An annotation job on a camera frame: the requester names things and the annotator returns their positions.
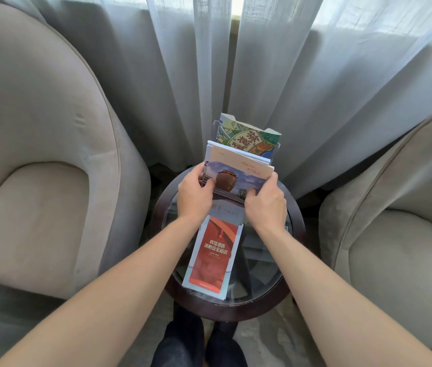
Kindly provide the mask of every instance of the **person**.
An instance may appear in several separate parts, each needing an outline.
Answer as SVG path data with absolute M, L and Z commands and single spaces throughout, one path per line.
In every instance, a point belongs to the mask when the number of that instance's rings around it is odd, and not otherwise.
M 211 208 L 214 182 L 200 186 L 202 169 L 203 164 L 195 166 L 179 184 L 174 222 L 40 322 L 0 359 L 0 367 L 116 366 Z M 277 174 L 257 195 L 248 191 L 245 213 L 279 266 L 328 367 L 432 367 L 432 351 L 286 232 L 286 200 Z M 198 317 L 177 305 L 174 313 L 152 366 L 199 367 Z M 218 326 L 208 343 L 208 365 L 245 366 L 231 338 L 234 330 Z M 225 361 L 228 352 L 243 360 Z

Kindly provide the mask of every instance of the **black pants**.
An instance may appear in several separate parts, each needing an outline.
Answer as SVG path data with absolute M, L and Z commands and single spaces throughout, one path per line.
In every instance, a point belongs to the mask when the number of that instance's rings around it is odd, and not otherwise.
M 238 343 L 219 330 L 211 334 L 204 355 L 201 318 L 177 307 L 153 355 L 151 367 L 202 367 L 204 357 L 209 367 L 247 367 Z

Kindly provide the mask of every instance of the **hand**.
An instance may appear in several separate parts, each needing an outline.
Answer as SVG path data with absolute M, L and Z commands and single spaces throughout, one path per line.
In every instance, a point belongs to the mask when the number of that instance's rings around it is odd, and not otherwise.
M 245 214 L 257 233 L 261 229 L 284 229 L 287 215 L 286 199 L 277 186 L 275 172 L 265 182 L 257 196 L 255 189 L 247 191 Z
M 213 205 L 213 189 L 216 181 L 211 178 L 204 187 L 199 184 L 204 162 L 194 166 L 184 180 L 179 184 L 179 195 L 177 198 L 177 209 L 179 218 L 189 218 L 191 221 L 201 225 Z

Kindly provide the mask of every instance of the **white curtain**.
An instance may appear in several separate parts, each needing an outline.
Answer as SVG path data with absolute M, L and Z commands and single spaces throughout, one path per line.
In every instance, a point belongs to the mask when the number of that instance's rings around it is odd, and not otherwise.
M 238 1 L 2 0 L 78 49 L 148 164 L 201 161 L 227 110 L 283 134 L 300 197 L 432 114 L 432 0 L 244 0 L 235 43 Z

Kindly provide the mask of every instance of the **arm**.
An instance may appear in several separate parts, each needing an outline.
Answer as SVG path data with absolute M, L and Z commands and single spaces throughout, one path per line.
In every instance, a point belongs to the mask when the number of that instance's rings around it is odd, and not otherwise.
M 179 217 L 30 331 L 0 367 L 115 366 L 145 323 L 177 261 L 211 208 L 203 164 L 179 185 Z
M 432 351 L 284 230 L 286 200 L 274 173 L 245 212 L 268 247 L 329 367 L 432 367 Z

